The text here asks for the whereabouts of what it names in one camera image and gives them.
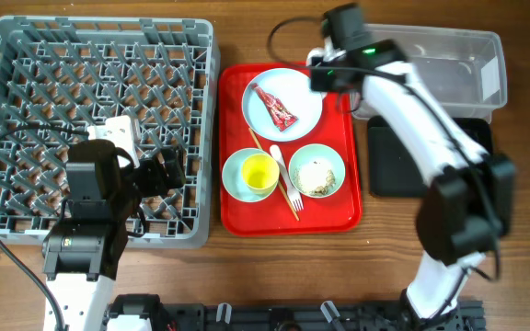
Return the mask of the light green bowl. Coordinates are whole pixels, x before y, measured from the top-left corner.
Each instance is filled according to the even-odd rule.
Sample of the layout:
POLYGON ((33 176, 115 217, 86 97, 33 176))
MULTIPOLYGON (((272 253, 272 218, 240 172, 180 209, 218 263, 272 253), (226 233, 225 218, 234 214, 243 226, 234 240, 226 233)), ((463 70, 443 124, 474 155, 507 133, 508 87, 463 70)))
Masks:
POLYGON ((304 196, 327 198, 336 193, 346 179, 346 166, 334 149, 311 143, 291 157, 288 173, 294 187, 304 196))

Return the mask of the red snack wrapper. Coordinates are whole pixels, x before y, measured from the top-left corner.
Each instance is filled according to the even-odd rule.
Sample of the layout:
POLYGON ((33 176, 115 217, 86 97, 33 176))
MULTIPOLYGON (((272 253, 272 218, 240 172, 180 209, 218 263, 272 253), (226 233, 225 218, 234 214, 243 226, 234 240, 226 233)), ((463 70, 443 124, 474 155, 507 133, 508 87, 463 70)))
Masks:
POLYGON ((298 121, 298 118, 276 96, 265 92, 258 84, 253 83, 249 87, 257 93, 279 131, 287 130, 298 121))

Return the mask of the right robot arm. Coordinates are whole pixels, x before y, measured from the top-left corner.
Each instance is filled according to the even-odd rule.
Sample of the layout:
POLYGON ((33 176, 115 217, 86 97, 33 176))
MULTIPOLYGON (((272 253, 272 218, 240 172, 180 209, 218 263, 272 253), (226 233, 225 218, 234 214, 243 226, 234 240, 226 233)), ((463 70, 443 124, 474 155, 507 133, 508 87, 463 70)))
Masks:
POLYGON ((326 39, 306 64, 315 91, 360 87, 419 169, 428 188, 416 217, 423 255, 404 302, 418 325, 449 318, 486 253, 501 257, 500 240, 511 230, 513 162, 452 120, 393 40, 340 46, 326 39))

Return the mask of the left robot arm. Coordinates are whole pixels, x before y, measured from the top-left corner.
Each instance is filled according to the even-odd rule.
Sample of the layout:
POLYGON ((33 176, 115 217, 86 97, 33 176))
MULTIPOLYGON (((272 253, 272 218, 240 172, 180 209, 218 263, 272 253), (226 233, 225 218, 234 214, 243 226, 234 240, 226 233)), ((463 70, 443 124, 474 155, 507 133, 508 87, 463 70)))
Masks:
POLYGON ((43 272, 52 299, 47 330, 174 330, 156 294, 112 295, 121 255, 134 234, 126 221, 145 219, 147 197, 182 188, 183 152, 165 147, 139 162, 108 140, 68 151, 70 195, 43 242, 43 272))

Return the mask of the yellow plastic cup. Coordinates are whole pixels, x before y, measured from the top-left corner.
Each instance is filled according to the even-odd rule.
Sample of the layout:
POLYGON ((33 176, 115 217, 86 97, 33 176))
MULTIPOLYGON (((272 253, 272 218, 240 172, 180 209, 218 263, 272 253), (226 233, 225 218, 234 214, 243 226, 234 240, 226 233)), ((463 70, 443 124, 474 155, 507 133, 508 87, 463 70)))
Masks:
POLYGON ((269 154, 253 154, 241 166, 241 176, 248 189, 259 195, 269 194, 277 186, 280 169, 269 154))

